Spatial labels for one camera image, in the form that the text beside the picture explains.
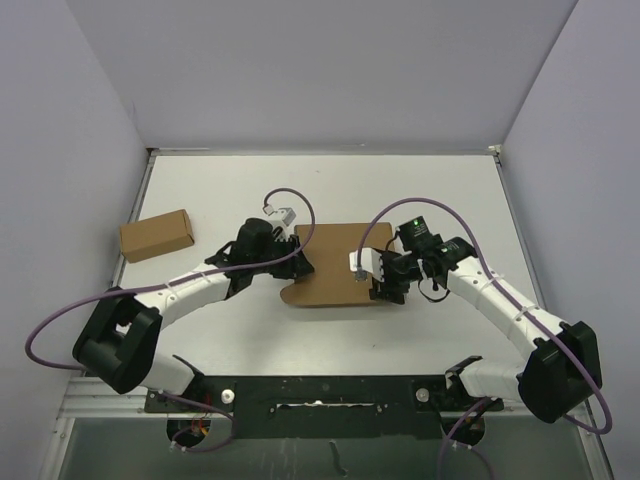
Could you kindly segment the brown cardboard box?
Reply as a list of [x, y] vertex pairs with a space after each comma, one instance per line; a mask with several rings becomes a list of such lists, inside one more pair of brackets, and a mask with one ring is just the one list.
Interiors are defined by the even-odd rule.
[[282, 301], [294, 307], [369, 306], [371, 282], [358, 282], [350, 270], [349, 254], [365, 235], [365, 223], [334, 223], [315, 226], [303, 249], [314, 272], [280, 292]]

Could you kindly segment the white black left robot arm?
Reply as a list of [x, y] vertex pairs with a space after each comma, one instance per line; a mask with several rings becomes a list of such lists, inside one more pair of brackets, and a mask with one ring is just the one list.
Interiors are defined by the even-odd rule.
[[203, 398], [199, 371], [176, 354], [158, 351], [161, 332], [179, 319], [248, 288], [257, 275], [298, 280], [311, 275], [303, 241], [281, 220], [250, 218], [235, 239], [194, 270], [157, 289], [105, 293], [76, 340], [72, 356], [115, 392], [138, 386], [165, 391], [182, 411]]

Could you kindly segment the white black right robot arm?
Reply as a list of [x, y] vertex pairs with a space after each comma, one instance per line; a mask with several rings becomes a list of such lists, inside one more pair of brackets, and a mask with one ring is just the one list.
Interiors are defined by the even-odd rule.
[[396, 230], [403, 250], [364, 247], [351, 254], [354, 273], [370, 279], [373, 300], [404, 304], [412, 284], [425, 280], [471, 305], [516, 348], [520, 364], [479, 355], [444, 373], [446, 400], [456, 408], [490, 397], [523, 403], [538, 419], [553, 423], [602, 387], [595, 332], [569, 324], [517, 291], [460, 237], [445, 241], [422, 217]]

